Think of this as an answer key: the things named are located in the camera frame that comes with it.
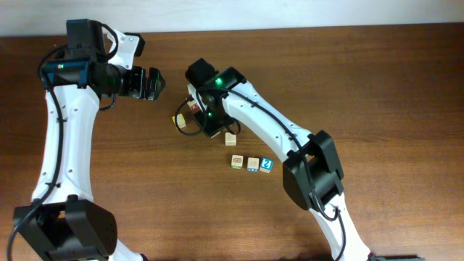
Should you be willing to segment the red letter A block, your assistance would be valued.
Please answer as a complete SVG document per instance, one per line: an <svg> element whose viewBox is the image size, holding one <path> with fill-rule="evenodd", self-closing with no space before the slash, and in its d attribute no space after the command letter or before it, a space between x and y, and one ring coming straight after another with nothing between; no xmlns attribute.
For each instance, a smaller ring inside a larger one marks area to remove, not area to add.
<svg viewBox="0 0 464 261"><path fill-rule="evenodd" d="M188 102L187 102L187 105L188 105L188 107L190 108L190 110L191 110L192 112L198 112L198 111L201 110L201 109L200 109L200 106L197 104L197 102L196 102L195 100L188 101Z"/></svg>

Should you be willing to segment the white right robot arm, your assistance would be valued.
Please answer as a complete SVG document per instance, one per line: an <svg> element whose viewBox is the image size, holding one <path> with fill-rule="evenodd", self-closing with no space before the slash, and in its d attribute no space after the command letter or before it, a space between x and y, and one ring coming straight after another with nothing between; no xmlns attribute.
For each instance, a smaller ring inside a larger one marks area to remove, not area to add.
<svg viewBox="0 0 464 261"><path fill-rule="evenodd" d="M188 92L199 106L194 119L206 136L239 122L257 135L283 164L283 187L301 209L313 214L334 260L368 260L371 251L347 211L344 172L334 140L298 126L267 103L235 68L217 71L204 59L186 70Z"/></svg>

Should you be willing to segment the yellow letter block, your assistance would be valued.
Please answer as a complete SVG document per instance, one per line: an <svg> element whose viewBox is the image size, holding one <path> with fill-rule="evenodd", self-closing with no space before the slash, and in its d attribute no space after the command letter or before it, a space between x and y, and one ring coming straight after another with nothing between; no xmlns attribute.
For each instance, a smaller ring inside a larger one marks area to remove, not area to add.
<svg viewBox="0 0 464 261"><path fill-rule="evenodd" d="M172 116L172 120L178 128L182 129L186 127L186 121L181 113L176 116Z"/></svg>

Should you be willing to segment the blue letter H block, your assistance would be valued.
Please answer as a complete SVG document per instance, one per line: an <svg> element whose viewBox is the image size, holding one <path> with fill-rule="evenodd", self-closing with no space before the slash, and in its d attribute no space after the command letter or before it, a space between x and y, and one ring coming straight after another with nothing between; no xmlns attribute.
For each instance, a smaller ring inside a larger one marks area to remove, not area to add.
<svg viewBox="0 0 464 261"><path fill-rule="evenodd" d="M249 172L258 172L260 169L260 159L256 157L249 157L247 159L247 167L246 169Z"/></svg>

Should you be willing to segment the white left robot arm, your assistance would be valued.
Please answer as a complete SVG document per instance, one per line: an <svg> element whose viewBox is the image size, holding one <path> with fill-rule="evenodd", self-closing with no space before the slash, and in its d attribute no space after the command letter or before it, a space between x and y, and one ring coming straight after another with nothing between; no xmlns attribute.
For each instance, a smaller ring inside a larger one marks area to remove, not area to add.
<svg viewBox="0 0 464 261"><path fill-rule="evenodd" d="M12 234L42 260L143 260L119 240L115 216L94 202L91 142L104 97L154 101L165 80L156 68L134 65L141 35L90 19L66 28L67 43L37 69L48 112L43 164L30 204L14 209Z"/></svg>

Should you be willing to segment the green letter B block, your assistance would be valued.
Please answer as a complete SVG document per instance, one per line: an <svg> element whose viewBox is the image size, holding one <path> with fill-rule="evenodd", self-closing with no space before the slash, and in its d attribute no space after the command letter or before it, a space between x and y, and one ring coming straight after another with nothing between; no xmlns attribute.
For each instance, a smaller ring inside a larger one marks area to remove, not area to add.
<svg viewBox="0 0 464 261"><path fill-rule="evenodd" d="M231 158L231 167L234 169L242 169L244 157L242 155L233 155Z"/></svg>

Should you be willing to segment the blue number 2 block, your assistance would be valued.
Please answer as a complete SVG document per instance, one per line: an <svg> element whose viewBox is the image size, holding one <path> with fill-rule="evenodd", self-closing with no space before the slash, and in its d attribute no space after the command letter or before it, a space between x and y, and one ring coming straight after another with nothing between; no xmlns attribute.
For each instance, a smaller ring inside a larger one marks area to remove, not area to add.
<svg viewBox="0 0 464 261"><path fill-rule="evenodd" d="M273 169L273 161L268 158L262 158L260 162L260 171L269 173Z"/></svg>

